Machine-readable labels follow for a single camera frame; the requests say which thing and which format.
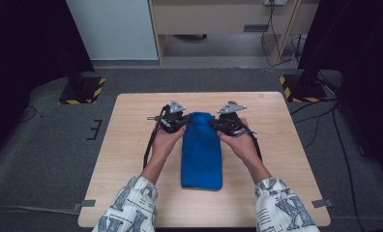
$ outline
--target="power outlet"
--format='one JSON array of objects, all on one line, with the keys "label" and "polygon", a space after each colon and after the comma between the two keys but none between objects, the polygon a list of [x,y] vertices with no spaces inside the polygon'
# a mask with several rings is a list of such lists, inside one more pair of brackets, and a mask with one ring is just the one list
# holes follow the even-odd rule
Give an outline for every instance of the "power outlet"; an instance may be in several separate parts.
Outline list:
[{"label": "power outlet", "polygon": [[264,5],[284,6],[284,5],[287,5],[287,0],[264,0]]}]

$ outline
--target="sleeve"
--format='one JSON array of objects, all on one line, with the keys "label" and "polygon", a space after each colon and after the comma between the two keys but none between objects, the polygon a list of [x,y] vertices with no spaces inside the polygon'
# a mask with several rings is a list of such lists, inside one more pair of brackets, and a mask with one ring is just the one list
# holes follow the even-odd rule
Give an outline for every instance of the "sleeve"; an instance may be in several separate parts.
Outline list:
[{"label": "sleeve", "polygon": [[259,182],[255,195],[257,232],[319,231],[298,195],[281,179]]},{"label": "sleeve", "polygon": [[92,232],[155,231],[158,198],[155,185],[144,177],[132,177],[119,190]]}]

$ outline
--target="yellow and black hazard tape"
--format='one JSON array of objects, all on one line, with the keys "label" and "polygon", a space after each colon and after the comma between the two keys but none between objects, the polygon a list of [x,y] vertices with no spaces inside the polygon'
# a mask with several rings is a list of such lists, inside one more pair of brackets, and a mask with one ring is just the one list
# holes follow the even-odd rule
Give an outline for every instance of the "yellow and black hazard tape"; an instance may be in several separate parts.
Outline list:
[{"label": "yellow and black hazard tape", "polygon": [[94,103],[98,99],[99,95],[101,94],[104,82],[106,81],[106,78],[100,78],[98,86],[95,90],[95,93],[93,93],[93,97],[91,99],[86,99],[86,100],[65,100],[61,101],[61,104],[80,104],[80,103]]},{"label": "yellow and black hazard tape", "polygon": [[291,95],[290,88],[288,87],[284,76],[280,76],[280,84],[284,90],[285,97],[287,98],[288,102],[324,102],[327,100],[326,98],[294,98]]}]

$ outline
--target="folded blue towel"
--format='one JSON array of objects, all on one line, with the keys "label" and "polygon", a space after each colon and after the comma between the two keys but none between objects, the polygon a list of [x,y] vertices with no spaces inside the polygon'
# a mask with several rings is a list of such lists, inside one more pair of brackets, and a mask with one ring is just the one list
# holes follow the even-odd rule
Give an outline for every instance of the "folded blue towel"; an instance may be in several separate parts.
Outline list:
[{"label": "folded blue towel", "polygon": [[189,114],[183,136],[181,185],[183,188],[219,190],[222,186],[221,143],[205,112]]}]

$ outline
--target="gray carpet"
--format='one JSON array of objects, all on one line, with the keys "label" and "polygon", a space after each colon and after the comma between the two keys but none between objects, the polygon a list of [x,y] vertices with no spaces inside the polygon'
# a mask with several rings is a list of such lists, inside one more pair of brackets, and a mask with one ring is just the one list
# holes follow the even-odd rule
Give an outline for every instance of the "gray carpet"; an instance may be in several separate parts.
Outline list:
[{"label": "gray carpet", "polygon": [[[97,70],[106,77],[94,104],[60,105],[66,78],[36,88],[30,105],[0,152],[0,206],[33,206],[69,211],[84,199],[115,103],[121,93],[279,91],[278,77],[292,70],[193,69]],[[307,107],[294,122],[330,109],[334,101]],[[305,105],[287,103],[290,111]],[[383,229],[383,172],[374,158],[362,157],[344,120],[336,111],[340,134],[350,161],[356,206],[365,231]],[[96,140],[91,128],[103,120]],[[303,145],[312,141],[317,119],[296,124]],[[355,218],[347,167],[332,114],[320,119],[315,141],[306,154],[332,222],[321,231],[361,231]],[[77,225],[78,216],[0,211],[1,231],[90,231]],[[184,231],[166,229],[158,231]],[[206,229],[204,231],[255,231]]]}]

